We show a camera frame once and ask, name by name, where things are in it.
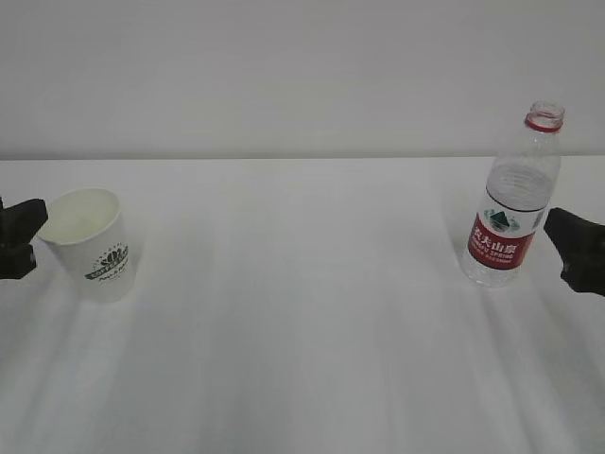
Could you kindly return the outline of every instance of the paper cup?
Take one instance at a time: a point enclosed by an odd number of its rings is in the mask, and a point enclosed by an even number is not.
[[[106,189],[68,192],[48,207],[38,237],[59,259],[80,294],[99,302],[122,299],[133,272],[120,203]]]

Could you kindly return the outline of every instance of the red label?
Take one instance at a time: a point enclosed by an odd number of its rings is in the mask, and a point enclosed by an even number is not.
[[[523,262],[534,234],[504,238],[489,231],[479,215],[469,238],[469,251],[476,261],[496,270],[512,270]]]

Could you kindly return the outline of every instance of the white wall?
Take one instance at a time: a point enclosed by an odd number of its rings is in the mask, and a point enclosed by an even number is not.
[[[0,156],[605,150],[602,0],[3,0]]]

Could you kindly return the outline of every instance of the white table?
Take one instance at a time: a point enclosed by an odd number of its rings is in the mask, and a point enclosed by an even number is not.
[[[605,300],[544,233],[509,288],[458,268],[489,164],[1,163],[7,205],[118,193],[137,279],[78,301],[36,243],[0,282],[0,451],[604,452]],[[564,159],[553,204],[605,222],[604,171]]]

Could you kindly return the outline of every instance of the cup logo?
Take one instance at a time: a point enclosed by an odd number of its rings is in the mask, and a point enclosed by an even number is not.
[[[129,247],[123,243],[111,246],[106,252],[98,257],[93,264],[93,271],[84,277],[91,281],[111,281],[119,277],[129,263]]]

